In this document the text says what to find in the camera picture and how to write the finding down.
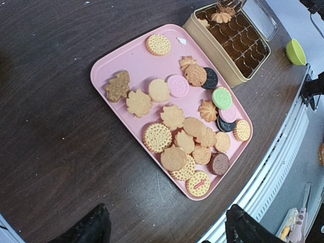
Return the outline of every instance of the green bowl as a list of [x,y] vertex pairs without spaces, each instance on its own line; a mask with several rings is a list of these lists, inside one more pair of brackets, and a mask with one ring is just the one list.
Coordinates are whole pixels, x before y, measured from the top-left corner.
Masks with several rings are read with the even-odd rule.
[[296,39],[292,39],[286,47],[288,59],[296,66],[306,65],[306,56],[303,48]]

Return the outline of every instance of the pink cookie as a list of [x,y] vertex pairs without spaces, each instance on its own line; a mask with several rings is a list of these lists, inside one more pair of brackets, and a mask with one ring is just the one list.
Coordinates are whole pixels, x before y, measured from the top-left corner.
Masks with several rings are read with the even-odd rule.
[[219,115],[226,123],[233,123],[236,120],[236,111],[234,106],[231,106],[228,110],[218,110]]
[[171,95],[175,98],[183,98],[189,92],[188,81],[181,75],[172,75],[168,78]]

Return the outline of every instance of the dark wood table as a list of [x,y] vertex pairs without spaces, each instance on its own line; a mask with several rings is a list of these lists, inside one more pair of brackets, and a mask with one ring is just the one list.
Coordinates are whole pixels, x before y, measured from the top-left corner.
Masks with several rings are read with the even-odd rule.
[[276,19],[270,58],[234,89],[253,122],[253,139],[214,192],[191,201],[98,95],[90,70],[129,40],[167,23],[183,25],[213,1],[4,2],[0,213],[28,243],[58,236],[100,202],[111,213],[112,242],[200,239],[252,176],[306,70],[286,58],[290,37]]

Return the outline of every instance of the chocolate sandwich cookie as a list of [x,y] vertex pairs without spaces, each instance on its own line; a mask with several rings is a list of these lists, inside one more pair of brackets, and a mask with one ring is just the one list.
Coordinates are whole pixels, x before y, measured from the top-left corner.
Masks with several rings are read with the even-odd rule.
[[229,133],[232,132],[235,129],[236,123],[226,123],[220,116],[218,116],[217,121],[216,121],[217,128],[224,132],[224,133]]
[[207,80],[206,83],[202,85],[202,87],[206,90],[212,90],[216,88],[218,84],[218,76],[215,73],[215,71],[213,71],[211,68],[204,67],[204,69],[206,70],[207,73]]
[[224,153],[215,153],[207,165],[208,170],[216,176],[223,176],[229,168],[229,159]]

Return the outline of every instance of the green cookie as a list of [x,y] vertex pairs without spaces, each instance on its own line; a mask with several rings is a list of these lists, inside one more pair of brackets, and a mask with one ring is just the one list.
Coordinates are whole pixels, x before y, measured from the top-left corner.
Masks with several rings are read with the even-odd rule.
[[217,88],[213,92],[213,102],[214,104],[222,110],[228,110],[232,106],[232,96],[229,91],[224,88]]

